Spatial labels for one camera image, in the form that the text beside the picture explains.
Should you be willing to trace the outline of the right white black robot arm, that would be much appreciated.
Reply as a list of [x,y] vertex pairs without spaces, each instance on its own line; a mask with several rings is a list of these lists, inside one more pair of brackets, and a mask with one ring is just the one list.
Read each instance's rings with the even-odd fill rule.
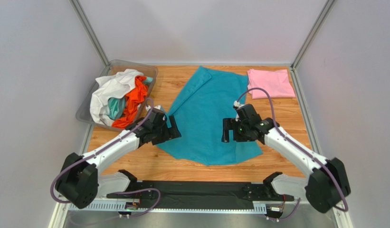
[[273,118],[262,119],[251,104],[234,102],[237,116],[223,119],[222,142],[233,140],[238,143],[259,141],[295,165],[303,178],[274,172],[264,179],[270,194],[288,195],[306,199],[321,213],[346,203],[351,193],[344,163],[338,158],[328,159],[307,148],[279,125]]

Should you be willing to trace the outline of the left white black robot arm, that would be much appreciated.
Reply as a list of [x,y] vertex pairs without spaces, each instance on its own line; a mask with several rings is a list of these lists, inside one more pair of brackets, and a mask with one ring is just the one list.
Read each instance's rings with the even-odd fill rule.
[[167,116],[158,108],[150,109],[144,118],[128,125],[98,149],[83,155],[69,154],[51,184],[50,194],[59,203],[72,203],[84,209],[96,197],[125,192],[131,182],[126,171],[109,175],[103,175],[103,171],[144,144],[157,145],[180,137],[173,115]]

